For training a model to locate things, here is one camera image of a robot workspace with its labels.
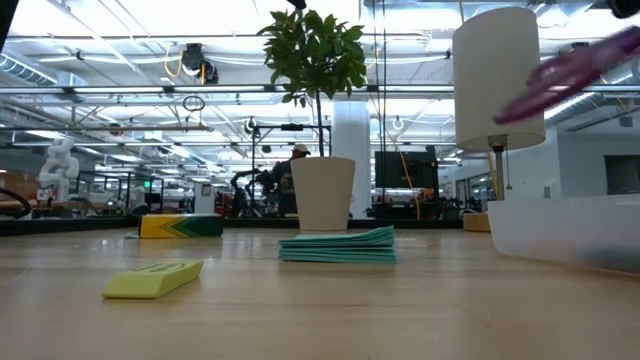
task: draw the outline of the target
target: lamp shade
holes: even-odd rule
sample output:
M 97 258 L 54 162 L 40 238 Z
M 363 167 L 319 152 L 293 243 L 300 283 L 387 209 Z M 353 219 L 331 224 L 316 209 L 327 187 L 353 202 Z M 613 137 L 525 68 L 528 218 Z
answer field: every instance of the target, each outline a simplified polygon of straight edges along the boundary
M 489 151 L 489 137 L 507 135 L 508 148 L 545 139 L 544 114 L 508 125 L 493 117 L 526 89 L 540 65 L 536 15 L 523 8 L 501 8 L 466 21 L 453 35 L 456 142 L 470 151 Z

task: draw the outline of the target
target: white column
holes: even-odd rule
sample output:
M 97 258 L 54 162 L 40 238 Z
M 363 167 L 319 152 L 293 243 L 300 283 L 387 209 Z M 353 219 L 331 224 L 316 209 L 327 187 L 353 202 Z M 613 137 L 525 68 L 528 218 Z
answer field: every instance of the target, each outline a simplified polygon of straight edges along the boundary
M 371 206 L 371 144 L 365 101 L 336 101 L 333 107 L 333 154 L 356 162 L 351 214 L 365 219 Z

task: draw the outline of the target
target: white robot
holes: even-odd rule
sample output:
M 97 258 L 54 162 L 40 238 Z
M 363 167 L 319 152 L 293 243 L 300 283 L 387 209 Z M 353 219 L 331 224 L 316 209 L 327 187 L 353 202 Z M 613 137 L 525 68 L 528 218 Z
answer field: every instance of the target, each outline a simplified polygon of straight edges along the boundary
M 41 189 L 56 187 L 54 200 L 69 200 L 69 180 L 75 179 L 80 173 L 78 159 L 71 157 L 73 140 L 56 139 L 47 149 L 47 162 L 40 169 L 38 181 Z

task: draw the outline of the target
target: stack of teal paper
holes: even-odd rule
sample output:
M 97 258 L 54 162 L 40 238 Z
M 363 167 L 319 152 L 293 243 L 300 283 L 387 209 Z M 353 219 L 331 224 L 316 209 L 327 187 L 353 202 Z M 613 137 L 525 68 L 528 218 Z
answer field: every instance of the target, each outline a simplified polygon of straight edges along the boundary
M 395 264 L 393 226 L 362 234 L 298 235 L 280 241 L 280 259 Z

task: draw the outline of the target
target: potted plant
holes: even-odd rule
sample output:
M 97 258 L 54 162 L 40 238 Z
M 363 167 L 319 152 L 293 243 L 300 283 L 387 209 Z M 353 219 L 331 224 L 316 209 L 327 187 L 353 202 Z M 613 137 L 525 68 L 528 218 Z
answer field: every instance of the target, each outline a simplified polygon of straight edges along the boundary
M 362 26 L 347 28 L 333 15 L 323 20 L 315 11 L 272 12 L 271 16 L 275 22 L 258 33 L 272 36 L 264 49 L 265 64 L 273 70 L 271 83 L 280 77 L 289 80 L 282 85 L 287 92 L 283 103 L 306 107 L 313 99 L 322 126 L 321 93 L 333 99 L 337 92 L 346 91 L 350 97 L 353 87 L 364 85 L 367 67 L 358 43 Z M 322 128 L 318 133 L 320 157 L 291 162 L 300 229 L 346 231 L 355 161 L 324 157 Z
M 272 25 L 258 32 L 271 34 L 267 41 L 265 64 L 273 70 L 271 83 L 286 77 L 282 86 L 287 94 L 283 103 L 294 101 L 305 107 L 307 96 L 314 99 L 318 125 L 322 126 L 320 93 L 333 99 L 336 92 L 346 91 L 350 97 L 353 87 L 364 85 L 367 67 L 364 51 L 360 47 L 363 26 L 346 27 L 337 23 L 333 15 L 322 19 L 315 11 L 302 14 L 301 10 L 271 12 Z M 322 129 L 318 131 L 320 156 L 324 156 Z

